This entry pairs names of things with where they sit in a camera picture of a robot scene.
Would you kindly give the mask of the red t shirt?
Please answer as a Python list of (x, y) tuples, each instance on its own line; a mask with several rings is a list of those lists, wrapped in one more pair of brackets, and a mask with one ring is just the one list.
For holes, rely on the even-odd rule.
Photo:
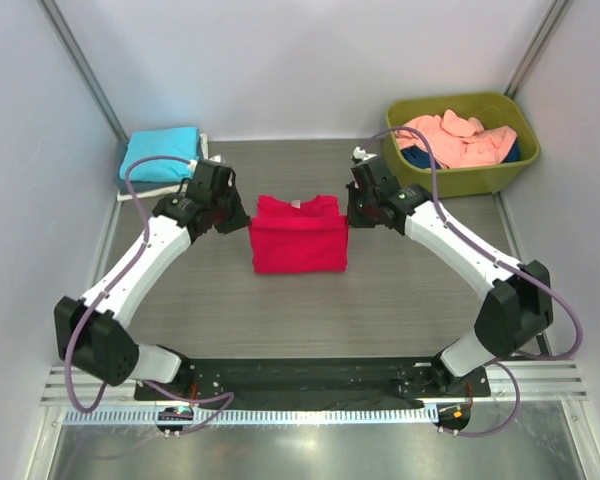
[(348, 265), (348, 237), (346, 216), (335, 196), (284, 202), (261, 195), (249, 226), (254, 272), (343, 272)]

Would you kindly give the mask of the olive green plastic bin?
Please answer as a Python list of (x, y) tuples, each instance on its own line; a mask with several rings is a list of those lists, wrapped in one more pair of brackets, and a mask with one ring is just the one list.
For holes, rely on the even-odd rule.
[[(505, 95), (480, 92), (399, 100), (389, 106), (386, 113), (387, 125), (395, 130), (384, 138), (382, 155), (402, 186), (417, 183), (431, 189), (431, 168), (424, 170), (410, 165), (399, 151), (394, 132), (402, 129), (408, 131), (405, 124), (415, 117), (443, 115), (447, 109), (453, 110), (462, 118), (477, 118), (487, 130), (503, 126), (512, 128), (517, 133), (521, 159), (515, 163), (501, 163), (490, 167), (436, 169), (439, 197), (497, 193), (538, 157), (540, 144), (534, 131), (517, 104)], [(435, 161), (426, 138), (415, 129), (411, 129), (411, 132), (424, 142), (430, 161)]]

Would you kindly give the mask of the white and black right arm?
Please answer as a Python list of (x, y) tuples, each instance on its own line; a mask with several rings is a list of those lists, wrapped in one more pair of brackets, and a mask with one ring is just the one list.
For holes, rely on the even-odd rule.
[(400, 186), (386, 161), (355, 149), (347, 186), (347, 221), (353, 228), (383, 225), (444, 261), (475, 291), (482, 305), (474, 325), (431, 360), (431, 377), (444, 394), (493, 360), (504, 360), (553, 322), (547, 268), (522, 264), (481, 239), (419, 184)]

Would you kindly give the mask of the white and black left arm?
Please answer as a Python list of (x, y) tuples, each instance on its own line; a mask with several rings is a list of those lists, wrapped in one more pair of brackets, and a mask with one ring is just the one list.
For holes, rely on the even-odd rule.
[(178, 189), (147, 211), (131, 197), (143, 228), (112, 269), (79, 298), (63, 297), (54, 308), (58, 354), (69, 398), (76, 397), (73, 369), (102, 387), (127, 380), (167, 398), (182, 398), (194, 382), (191, 360), (159, 345), (138, 343), (128, 328), (157, 280), (210, 229), (229, 234), (250, 225), (234, 170), (219, 158), (184, 160), (189, 170)]

